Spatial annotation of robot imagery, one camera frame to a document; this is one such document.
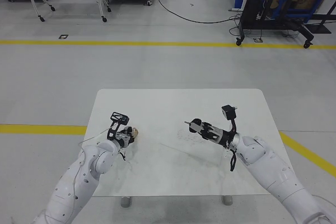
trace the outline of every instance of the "yellow tape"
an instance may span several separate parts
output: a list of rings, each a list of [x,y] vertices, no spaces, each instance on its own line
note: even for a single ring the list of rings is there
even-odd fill
[[[316,166],[320,167],[321,169],[328,172],[330,175],[334,176],[336,178],[336,167],[323,158],[321,158],[319,155],[317,155],[314,152],[311,152],[303,145],[296,142],[294,139],[290,138],[286,134],[280,132],[281,140],[283,143],[296,152],[298,152],[301,156],[307,158],[311,162],[313,162]]]
[[[3,134],[69,134],[85,135],[86,126],[63,126],[63,125],[24,125],[24,124],[0,124],[0,133]],[[286,134],[280,132],[281,139],[286,146],[289,146],[303,157],[313,162],[321,169],[336,178],[336,167],[319,155],[299,144]]]
[[[2,134],[84,135],[86,129],[86,126],[0,124],[0,133]]]
[[[73,41],[73,40],[0,40],[3,45],[83,45],[83,46],[196,46],[209,48],[282,48],[303,49],[297,44],[209,43],[209,42],[151,42],[151,41]],[[336,50],[336,45],[312,45],[311,49]]]

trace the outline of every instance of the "black cable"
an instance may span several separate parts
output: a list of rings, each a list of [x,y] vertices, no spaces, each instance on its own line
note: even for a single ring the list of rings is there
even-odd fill
[[[333,21],[333,22],[325,22],[324,24],[333,24],[334,22],[336,21]],[[304,24],[304,25],[318,25],[320,24],[321,22],[318,22],[318,23],[315,23],[315,24]]]
[[[163,8],[165,8],[165,10],[167,10],[168,12],[172,13],[173,15],[176,15],[176,16],[179,17],[179,18],[182,18],[183,20],[187,20],[187,21],[190,21],[190,22],[196,22],[196,23],[198,23],[198,24],[218,24],[218,23],[221,23],[221,22],[227,22],[227,21],[231,21],[231,20],[233,20],[233,19],[230,19],[230,18],[228,18],[227,20],[222,20],[222,21],[217,21],[217,22],[199,22],[199,21],[190,20],[190,19],[188,19],[188,18],[184,18],[183,16],[179,16],[177,13],[174,13],[174,12],[170,11],[169,9],[167,9],[167,8],[162,4],[161,0],[158,0],[158,1],[159,1],[159,3],[161,4],[161,6],[162,6]]]
[[[125,156],[123,155],[123,153],[120,152],[120,154],[122,156],[122,159],[125,161]]]
[[[293,38],[293,39],[295,39],[300,34],[300,32],[297,32],[296,34],[289,34],[289,30],[286,30],[286,31],[287,31],[287,34],[284,34],[284,33],[282,34],[282,36],[284,38]]]
[[[232,36],[240,36],[240,35],[232,34],[232,33],[230,32],[232,29],[235,29],[235,28],[238,28],[238,27],[235,26],[235,27],[229,29],[229,33],[230,33],[230,35],[232,35]]]
[[[230,160],[230,171],[233,172],[234,168],[235,168],[235,163],[236,163],[236,155],[235,155],[235,151],[234,150],[230,150],[233,153],[233,156],[231,157]]]

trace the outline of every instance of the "white table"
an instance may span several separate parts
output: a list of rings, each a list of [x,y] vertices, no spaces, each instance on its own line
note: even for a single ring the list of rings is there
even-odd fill
[[[269,194],[240,161],[231,172],[231,154],[189,132],[184,124],[200,118],[230,130],[221,112],[227,104],[238,107],[238,132],[262,137],[291,166],[260,90],[100,90],[85,139],[108,128],[114,111],[129,116],[128,125],[138,128],[139,135],[127,148],[127,161],[118,156],[101,175],[94,196]]]

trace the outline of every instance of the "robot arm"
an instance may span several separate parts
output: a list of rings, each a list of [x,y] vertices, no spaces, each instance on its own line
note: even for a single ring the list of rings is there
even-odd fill
[[[82,147],[78,159],[60,178],[46,209],[35,218],[34,223],[71,223],[93,196],[99,184],[100,175],[108,172],[122,148],[134,142],[138,134],[135,128],[125,127],[117,132],[121,124],[128,124],[127,116],[113,113],[111,120],[113,123],[108,131],[108,140],[96,146]]]
[[[229,148],[236,154],[258,183],[289,211],[296,223],[336,223],[336,214],[315,200],[268,144],[259,137],[241,136],[236,132],[235,109],[229,105],[222,107],[224,116],[232,121],[233,127],[229,132],[200,119],[186,123],[191,132],[198,132],[204,139]]]

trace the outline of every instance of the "gray floor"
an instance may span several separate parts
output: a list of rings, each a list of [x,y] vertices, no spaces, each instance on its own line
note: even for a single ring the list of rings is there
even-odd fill
[[[193,24],[153,6],[113,4],[102,23],[93,2],[0,1],[0,39],[235,42],[233,22]],[[235,13],[224,0],[164,0],[169,9],[201,21]],[[317,35],[317,45],[336,45]],[[246,39],[252,43],[253,32]],[[276,31],[265,43],[302,44]],[[259,88],[279,130],[336,166],[336,50],[143,46],[0,45],[0,123],[87,125],[101,88]],[[77,157],[82,136],[0,134],[0,223],[30,223],[43,209],[62,172]],[[336,180],[287,147],[301,182],[336,204]],[[292,223],[271,196],[139,197],[122,209],[118,198],[94,197],[74,223]]]

